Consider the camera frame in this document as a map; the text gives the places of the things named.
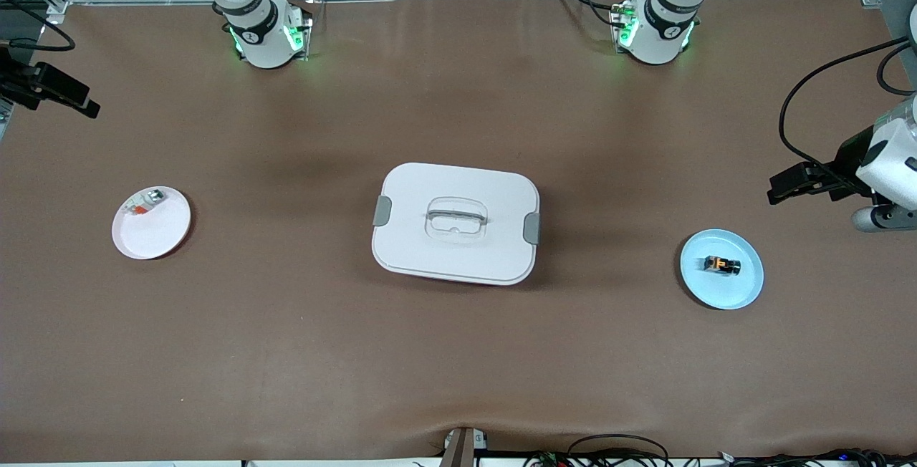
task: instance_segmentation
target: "blue plate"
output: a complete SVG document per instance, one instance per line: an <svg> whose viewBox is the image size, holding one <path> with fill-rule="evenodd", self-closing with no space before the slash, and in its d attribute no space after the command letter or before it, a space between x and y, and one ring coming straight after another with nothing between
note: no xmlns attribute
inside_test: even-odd
<svg viewBox="0 0 917 467"><path fill-rule="evenodd" d="M704 259L718 256L742 261L739 274L704 271ZM702 303L719 309L751 304L764 287L764 265L742 236L719 228L702 230L681 249L681 278Z"/></svg>

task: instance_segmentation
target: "gray latch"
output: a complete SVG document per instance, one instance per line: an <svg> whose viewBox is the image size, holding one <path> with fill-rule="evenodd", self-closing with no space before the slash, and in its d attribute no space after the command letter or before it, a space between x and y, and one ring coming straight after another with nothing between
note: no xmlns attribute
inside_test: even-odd
<svg viewBox="0 0 917 467"><path fill-rule="evenodd" d="M373 226L377 226L377 228L384 226L389 223L390 216L392 216L392 199L380 195L379 199L376 200L376 214L373 215Z"/></svg>
<svg viewBox="0 0 917 467"><path fill-rule="evenodd" d="M539 213L528 213L522 225L522 239L531 245L537 245L538 239L541 238L541 215Z"/></svg>

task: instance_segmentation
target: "battery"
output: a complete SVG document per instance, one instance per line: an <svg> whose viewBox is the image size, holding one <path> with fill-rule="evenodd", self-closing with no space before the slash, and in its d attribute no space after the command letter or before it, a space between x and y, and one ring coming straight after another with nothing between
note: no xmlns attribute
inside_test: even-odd
<svg viewBox="0 0 917 467"><path fill-rule="evenodd" d="M742 270L742 264L739 261L732 261L731 259L707 256L707 259L704 259L704 270L716 271L720 274L737 275L738 272Z"/></svg>

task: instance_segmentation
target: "table surface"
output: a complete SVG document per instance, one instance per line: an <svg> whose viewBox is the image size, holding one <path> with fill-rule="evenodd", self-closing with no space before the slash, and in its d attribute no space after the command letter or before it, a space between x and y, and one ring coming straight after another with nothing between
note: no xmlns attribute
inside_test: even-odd
<svg viewBox="0 0 917 467"><path fill-rule="evenodd" d="M209 7L73 7L100 117L16 111L0 145L0 461L379 458L475 425L492 448L648 435L679 456L917 447L914 235L865 199L767 205L798 160L777 112L815 66L884 42L858 0L708 0L692 46L615 55L561 0L331 4L308 62L234 59ZM897 97L879 56L789 112L828 159ZM890 78L904 85L894 62ZM515 287L384 271L385 174L510 170L542 197ZM165 184L183 247L121 256L111 219ZM681 244L727 228L767 280L741 311L679 285Z"/></svg>

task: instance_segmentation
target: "white plastic lid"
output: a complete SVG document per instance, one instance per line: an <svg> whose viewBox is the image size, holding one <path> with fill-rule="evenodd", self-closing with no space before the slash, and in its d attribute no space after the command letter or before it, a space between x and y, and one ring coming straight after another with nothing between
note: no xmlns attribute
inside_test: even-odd
<svg viewBox="0 0 917 467"><path fill-rule="evenodd" d="M402 164L383 183L373 255L399 274L516 284L534 267L538 206L518 173Z"/></svg>

